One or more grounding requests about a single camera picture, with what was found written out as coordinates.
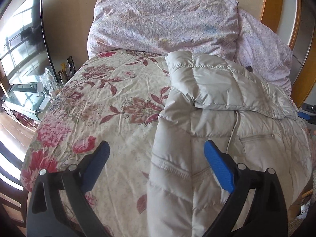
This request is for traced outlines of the beige puffer down jacket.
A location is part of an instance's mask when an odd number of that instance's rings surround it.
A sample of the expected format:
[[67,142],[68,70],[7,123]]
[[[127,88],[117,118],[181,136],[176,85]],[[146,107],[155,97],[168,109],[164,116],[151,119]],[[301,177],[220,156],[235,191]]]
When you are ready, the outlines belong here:
[[171,88],[160,113],[147,184],[149,236],[201,236],[228,192],[204,155],[212,140],[252,170],[273,168],[291,206],[312,174],[311,138],[284,90],[229,60],[169,53]]

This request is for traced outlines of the lilac floral pillow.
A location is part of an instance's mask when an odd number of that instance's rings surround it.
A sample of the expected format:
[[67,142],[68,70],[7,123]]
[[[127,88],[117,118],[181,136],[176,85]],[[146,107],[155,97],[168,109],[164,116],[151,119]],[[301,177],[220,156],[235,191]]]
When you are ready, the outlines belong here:
[[97,0],[89,57],[114,49],[173,51],[232,60],[238,38],[236,0]]
[[239,35],[234,62],[252,69],[266,81],[291,94],[290,70],[293,53],[270,28],[254,16],[239,9]]

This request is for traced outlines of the clutter of bottles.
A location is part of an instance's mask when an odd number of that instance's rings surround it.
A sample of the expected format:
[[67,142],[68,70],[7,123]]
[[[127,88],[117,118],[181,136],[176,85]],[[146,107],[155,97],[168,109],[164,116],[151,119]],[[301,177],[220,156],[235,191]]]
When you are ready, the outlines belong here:
[[61,69],[57,73],[57,78],[53,75],[52,71],[48,68],[40,76],[40,82],[43,85],[43,91],[47,91],[49,99],[54,100],[57,94],[65,86],[65,84],[74,76],[76,73],[75,65],[72,56],[67,58],[66,63],[61,63]]

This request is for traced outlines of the glass tv stand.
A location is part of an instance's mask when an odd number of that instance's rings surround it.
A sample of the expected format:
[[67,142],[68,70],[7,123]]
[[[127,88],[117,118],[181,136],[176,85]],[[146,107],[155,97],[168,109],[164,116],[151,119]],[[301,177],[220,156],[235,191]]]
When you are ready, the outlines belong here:
[[12,85],[7,94],[1,98],[10,110],[19,112],[40,122],[51,105],[49,97],[37,92],[36,84]]

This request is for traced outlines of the black flat screen television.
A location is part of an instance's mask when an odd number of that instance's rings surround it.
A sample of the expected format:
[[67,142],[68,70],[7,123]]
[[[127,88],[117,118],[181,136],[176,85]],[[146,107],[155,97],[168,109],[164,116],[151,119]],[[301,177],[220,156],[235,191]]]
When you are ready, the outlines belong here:
[[46,42],[43,0],[25,0],[1,28],[1,64],[9,84],[33,84],[57,74]]

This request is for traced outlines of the orange wooden door frame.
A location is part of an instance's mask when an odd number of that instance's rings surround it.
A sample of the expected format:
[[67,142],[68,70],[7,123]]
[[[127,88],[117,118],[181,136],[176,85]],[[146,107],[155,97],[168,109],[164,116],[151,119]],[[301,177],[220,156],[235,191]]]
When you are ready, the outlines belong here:
[[291,97],[315,104],[315,7],[311,0],[263,0],[260,21],[293,52]]

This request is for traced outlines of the left lilac floral pillow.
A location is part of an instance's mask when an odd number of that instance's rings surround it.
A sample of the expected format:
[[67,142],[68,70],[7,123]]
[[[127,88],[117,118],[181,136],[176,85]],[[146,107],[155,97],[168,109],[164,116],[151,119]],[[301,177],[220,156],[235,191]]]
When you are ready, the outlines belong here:
[[97,0],[89,57],[114,49],[173,51],[232,60],[238,38],[236,0]]

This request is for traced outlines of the floral bedspread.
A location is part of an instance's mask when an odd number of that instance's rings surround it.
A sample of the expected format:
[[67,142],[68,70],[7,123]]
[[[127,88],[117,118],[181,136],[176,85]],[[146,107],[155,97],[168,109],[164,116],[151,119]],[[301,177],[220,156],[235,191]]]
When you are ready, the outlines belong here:
[[143,56],[117,50],[88,60],[48,108],[21,169],[31,191],[41,169],[65,170],[107,141],[109,159],[86,198],[113,236],[149,236],[151,152],[171,79],[167,56]]

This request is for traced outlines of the right lilac floral pillow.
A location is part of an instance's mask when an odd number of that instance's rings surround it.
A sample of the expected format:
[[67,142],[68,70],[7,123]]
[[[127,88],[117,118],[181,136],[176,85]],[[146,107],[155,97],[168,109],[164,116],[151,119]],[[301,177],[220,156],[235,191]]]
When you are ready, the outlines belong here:
[[293,53],[270,28],[254,16],[239,9],[239,35],[234,62],[252,69],[266,81],[291,94],[290,70]]

